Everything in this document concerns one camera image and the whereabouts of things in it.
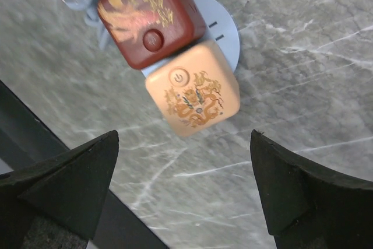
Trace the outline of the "tan wooden cube adapter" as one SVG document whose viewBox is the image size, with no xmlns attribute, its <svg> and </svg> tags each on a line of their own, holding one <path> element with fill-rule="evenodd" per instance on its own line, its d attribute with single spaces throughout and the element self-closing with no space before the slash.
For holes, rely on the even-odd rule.
<svg viewBox="0 0 373 249">
<path fill-rule="evenodd" d="M 213 40 L 173 58 L 147 76 L 145 86 L 179 136 L 197 133 L 240 109 L 238 82 Z"/>
</svg>

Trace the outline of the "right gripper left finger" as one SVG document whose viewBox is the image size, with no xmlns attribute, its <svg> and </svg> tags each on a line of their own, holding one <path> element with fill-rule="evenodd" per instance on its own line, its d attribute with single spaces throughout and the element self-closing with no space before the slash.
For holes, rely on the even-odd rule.
<svg viewBox="0 0 373 249">
<path fill-rule="evenodd" d="M 86 248 L 96 233 L 118 151 L 113 130 L 1 174 L 1 248 Z"/>
</svg>

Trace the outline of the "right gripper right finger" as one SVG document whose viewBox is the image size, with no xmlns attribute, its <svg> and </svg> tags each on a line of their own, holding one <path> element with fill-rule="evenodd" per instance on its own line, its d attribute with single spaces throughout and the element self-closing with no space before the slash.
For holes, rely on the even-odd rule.
<svg viewBox="0 0 373 249">
<path fill-rule="evenodd" d="M 251 162 L 277 248 L 372 248 L 372 182 L 334 171 L 252 131 Z"/>
</svg>

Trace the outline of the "brown wooden cube adapter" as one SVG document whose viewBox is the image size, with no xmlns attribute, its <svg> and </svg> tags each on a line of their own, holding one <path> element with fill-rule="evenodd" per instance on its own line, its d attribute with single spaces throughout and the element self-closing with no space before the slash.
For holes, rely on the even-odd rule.
<svg viewBox="0 0 373 249">
<path fill-rule="evenodd" d="M 137 70 L 170 56 L 206 32 L 194 0 L 99 0 L 97 10 L 126 62 Z"/>
</svg>

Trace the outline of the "light blue round adapter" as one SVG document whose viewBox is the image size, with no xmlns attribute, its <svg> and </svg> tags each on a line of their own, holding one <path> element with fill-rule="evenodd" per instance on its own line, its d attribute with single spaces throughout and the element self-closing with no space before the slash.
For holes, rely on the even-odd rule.
<svg viewBox="0 0 373 249">
<path fill-rule="evenodd" d="M 214 40 L 217 43 L 227 59 L 231 70 L 236 70 L 240 58 L 241 43 L 240 34 L 233 17 L 228 10 L 216 0 L 194 0 L 194 2 L 206 23 L 206 32 L 204 36 L 176 51 L 173 55 L 142 69 L 141 72 L 145 77 L 194 45 L 208 40 Z"/>
</svg>

